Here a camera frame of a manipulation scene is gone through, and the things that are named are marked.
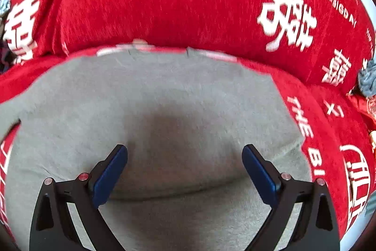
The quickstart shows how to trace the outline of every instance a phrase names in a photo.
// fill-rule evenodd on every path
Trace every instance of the blue gripper pad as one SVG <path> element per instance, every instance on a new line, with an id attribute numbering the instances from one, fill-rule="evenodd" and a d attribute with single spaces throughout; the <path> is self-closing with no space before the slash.
<path id="1" fill-rule="evenodd" d="M 279 172 L 271 162 L 264 160 L 253 145 L 245 146 L 241 157 L 262 201 L 272 208 L 276 208 L 278 191 L 281 188 L 281 182 L 278 179 Z"/>
<path id="2" fill-rule="evenodd" d="M 125 146 L 122 146 L 94 184 L 92 200 L 95 208 L 107 202 L 127 161 L 128 151 Z"/>

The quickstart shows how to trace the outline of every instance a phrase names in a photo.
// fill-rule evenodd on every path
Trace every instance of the silver screw head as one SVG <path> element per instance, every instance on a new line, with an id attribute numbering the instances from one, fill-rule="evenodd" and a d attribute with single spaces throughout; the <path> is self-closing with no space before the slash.
<path id="1" fill-rule="evenodd" d="M 52 183 L 52 179 L 51 178 L 47 178 L 46 180 L 44 180 L 44 184 L 45 185 L 50 185 Z"/>
<path id="2" fill-rule="evenodd" d="M 84 172 L 84 173 L 82 173 L 82 174 L 80 174 L 80 175 L 78 176 L 78 179 L 79 179 L 80 181 L 86 181 L 88 178 L 89 178 L 89 174 L 86 173 L 86 172 Z"/>
<path id="3" fill-rule="evenodd" d="M 321 186 L 324 186 L 324 185 L 326 184 L 325 180 L 324 180 L 324 179 L 321 179 L 321 178 L 318 178 L 318 179 L 316 180 L 316 182 L 317 182 L 318 185 L 321 185 Z"/>
<path id="4" fill-rule="evenodd" d="M 282 177 L 283 180 L 286 180 L 286 181 L 291 180 L 291 175 L 287 172 L 281 173 L 281 177 Z"/>

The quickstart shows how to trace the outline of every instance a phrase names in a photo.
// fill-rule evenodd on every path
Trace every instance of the black metal bracket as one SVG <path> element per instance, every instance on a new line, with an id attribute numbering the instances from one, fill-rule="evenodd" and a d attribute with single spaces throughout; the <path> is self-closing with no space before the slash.
<path id="1" fill-rule="evenodd" d="M 324 180 L 294 180 L 279 173 L 253 145 L 243 149 L 243 164 L 271 212 L 246 251 L 273 251 L 281 238 L 295 203 L 302 209 L 284 251 L 339 251 L 340 238 L 333 203 Z M 30 251 L 84 251 L 67 203 L 76 205 L 82 224 L 97 251 L 125 251 L 98 211 L 127 163 L 127 149 L 117 145 L 90 174 L 56 183 L 47 178 L 36 202 L 30 232 Z"/>

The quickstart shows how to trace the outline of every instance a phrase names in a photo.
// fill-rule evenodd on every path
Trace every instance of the red fabric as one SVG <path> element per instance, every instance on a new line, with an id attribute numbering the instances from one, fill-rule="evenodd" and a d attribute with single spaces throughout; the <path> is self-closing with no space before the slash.
<path id="1" fill-rule="evenodd" d="M 368 127 L 361 114 L 338 91 L 317 85 L 309 89 L 341 143 L 350 178 L 348 186 L 353 197 L 348 223 L 351 226 L 375 190 L 375 156 Z"/>
<path id="2" fill-rule="evenodd" d="M 63 58 L 57 56 L 45 56 L 12 67 L 0 75 L 0 103 L 21 94 L 36 78 L 63 61 Z"/>
<path id="3" fill-rule="evenodd" d="M 360 95 L 348 95 L 347 99 L 351 102 L 353 107 L 362 115 L 365 124 L 369 131 L 376 130 L 376 119 L 370 112 L 368 107 L 368 100 Z"/>
<path id="4" fill-rule="evenodd" d="M 23 1 L 12 0 L 12 3 Z M 309 35 L 313 37 L 311 45 L 300 51 L 302 45 L 296 46 L 294 39 L 288 45 L 284 33 L 279 48 L 273 52 L 267 52 L 266 45 L 277 37 L 281 26 L 268 36 L 258 22 L 263 4 L 272 0 L 33 1 L 39 3 L 39 8 L 34 14 L 36 7 L 33 7 L 24 13 L 24 18 L 35 16 L 32 38 L 37 46 L 31 46 L 34 57 L 49 52 L 65 55 L 142 38 L 159 46 L 221 50 L 279 67 L 303 82 L 320 84 L 326 74 L 323 67 L 330 69 L 334 49 L 337 49 L 351 63 L 347 73 L 346 67 L 342 68 L 346 76 L 343 84 L 338 85 L 342 92 L 348 92 L 355 84 L 363 58 L 370 58 L 375 41 L 373 27 L 360 0 L 339 0 L 338 7 L 337 0 L 303 0 L 308 6 L 306 10 L 302 6 L 302 11 L 308 12 L 311 8 L 311 16 L 317 21 L 315 28 L 309 28 Z M 292 19 L 296 17 L 291 13 L 289 21 Z M 19 19 L 9 22 L 13 22 L 14 27 L 19 25 L 16 23 Z M 18 35 L 25 32 L 17 29 Z M 17 42 L 17 47 L 13 48 L 22 52 L 22 40 L 28 42 L 29 37 L 23 34 L 18 40 L 15 35 L 15 30 L 8 31 L 13 44 Z"/>
<path id="5" fill-rule="evenodd" d="M 8 219 L 6 217 L 6 207 L 5 207 L 5 182 L 6 182 L 6 174 L 8 172 L 8 165 L 9 160 L 11 157 L 11 151 L 14 139 L 16 137 L 16 134 L 18 132 L 18 129 L 20 128 L 20 125 L 15 125 L 6 138 L 1 143 L 1 150 L 0 150 L 0 222 L 4 225 L 5 230 L 8 232 L 8 234 L 12 237 L 14 240 L 14 237 L 12 235 L 11 228 L 8 224 Z"/>

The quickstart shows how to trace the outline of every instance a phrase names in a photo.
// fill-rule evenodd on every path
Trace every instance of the gray blanket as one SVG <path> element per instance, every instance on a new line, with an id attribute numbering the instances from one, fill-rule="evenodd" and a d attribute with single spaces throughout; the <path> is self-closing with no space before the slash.
<path id="1" fill-rule="evenodd" d="M 129 162 L 100 211 L 126 250 L 243 250 L 270 210 L 243 168 L 246 144 L 310 179 L 302 135 L 272 78 L 193 51 L 71 60 L 1 104 L 0 116 L 0 137 L 22 122 L 5 191 L 22 251 L 43 180 L 74 179 L 116 144 L 127 146 Z"/>

